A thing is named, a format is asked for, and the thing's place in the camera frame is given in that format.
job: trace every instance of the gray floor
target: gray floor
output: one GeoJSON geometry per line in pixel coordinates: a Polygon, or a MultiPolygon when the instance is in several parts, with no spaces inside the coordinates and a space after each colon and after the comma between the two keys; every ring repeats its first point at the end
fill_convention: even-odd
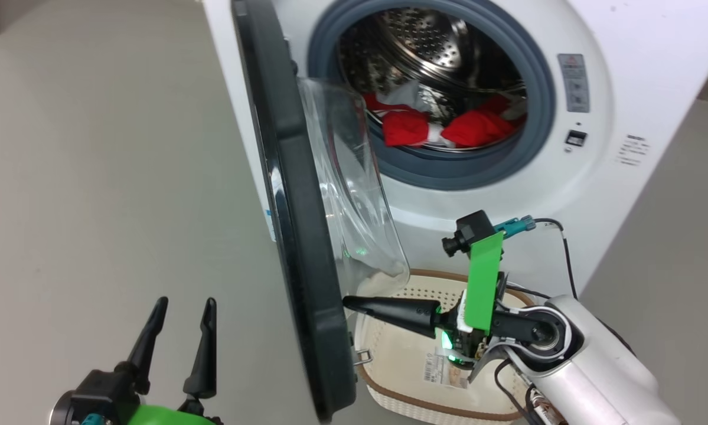
{"type": "MultiPolygon", "coordinates": [[[[151,400],[176,406],[205,294],[232,291],[235,314],[257,321],[285,303],[262,257],[273,244],[252,240],[264,224],[200,6],[0,5],[0,420],[36,423],[86,371],[111,367],[146,315],[133,306],[154,293],[177,302],[151,400]],[[248,303],[262,299],[268,312],[248,303]],[[82,337],[89,326],[97,338],[82,337]]],[[[694,105],[583,298],[684,422],[708,423],[708,104],[694,105]]],[[[250,346],[293,344],[288,323],[265,325],[276,339],[250,346]]],[[[251,385],[211,408],[226,423],[310,423],[305,393],[272,380],[301,382],[302,371],[252,360],[236,349],[248,325],[221,326],[233,338],[221,345],[232,363],[223,391],[251,385]],[[268,401],[281,397],[297,403],[268,401]]],[[[363,395],[337,423],[410,421],[363,395]]]]}

